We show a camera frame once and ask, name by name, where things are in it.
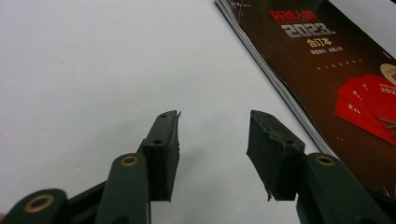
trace magazine cover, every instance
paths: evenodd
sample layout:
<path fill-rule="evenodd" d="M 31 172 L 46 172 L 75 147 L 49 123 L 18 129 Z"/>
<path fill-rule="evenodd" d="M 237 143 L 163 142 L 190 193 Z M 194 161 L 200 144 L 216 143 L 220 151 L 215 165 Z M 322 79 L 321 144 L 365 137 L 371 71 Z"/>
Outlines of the magazine cover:
<path fill-rule="evenodd" d="M 217 4 L 319 149 L 396 200 L 396 60 L 329 1 Z"/>

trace book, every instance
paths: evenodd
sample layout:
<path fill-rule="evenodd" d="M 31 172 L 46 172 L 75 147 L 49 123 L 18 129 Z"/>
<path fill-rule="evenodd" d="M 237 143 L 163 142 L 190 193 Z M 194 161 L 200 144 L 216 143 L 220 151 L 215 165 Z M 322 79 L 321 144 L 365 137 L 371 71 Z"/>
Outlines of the book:
<path fill-rule="evenodd" d="M 396 60 L 327 0 L 216 0 L 320 151 L 396 200 Z"/>

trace brown magazine cover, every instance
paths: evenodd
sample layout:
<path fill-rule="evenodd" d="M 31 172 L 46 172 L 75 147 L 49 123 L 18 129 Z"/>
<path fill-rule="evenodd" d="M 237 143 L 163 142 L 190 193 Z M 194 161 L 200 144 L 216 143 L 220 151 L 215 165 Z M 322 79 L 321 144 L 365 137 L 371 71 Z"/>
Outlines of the brown magazine cover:
<path fill-rule="evenodd" d="M 217 4 L 330 151 L 319 149 L 334 153 L 373 194 L 396 200 L 396 60 L 326 0 Z"/>

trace magazine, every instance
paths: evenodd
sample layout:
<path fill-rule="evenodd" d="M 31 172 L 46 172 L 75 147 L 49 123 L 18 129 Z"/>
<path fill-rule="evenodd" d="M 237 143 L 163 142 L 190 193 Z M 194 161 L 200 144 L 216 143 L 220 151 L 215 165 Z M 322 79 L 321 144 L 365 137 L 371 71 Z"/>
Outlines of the magazine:
<path fill-rule="evenodd" d="M 396 200 L 396 60 L 327 0 L 216 0 L 323 153 Z"/>

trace white table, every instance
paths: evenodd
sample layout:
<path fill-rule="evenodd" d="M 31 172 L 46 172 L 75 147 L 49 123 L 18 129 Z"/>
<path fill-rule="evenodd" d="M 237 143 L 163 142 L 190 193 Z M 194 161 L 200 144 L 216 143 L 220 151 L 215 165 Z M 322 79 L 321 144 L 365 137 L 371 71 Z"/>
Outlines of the white table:
<path fill-rule="evenodd" d="M 332 0 L 396 56 L 396 5 Z M 246 155 L 251 109 L 317 148 L 213 0 L 0 2 L 0 211 L 106 180 L 156 116 L 181 111 L 171 203 L 152 223 L 299 223 Z"/>

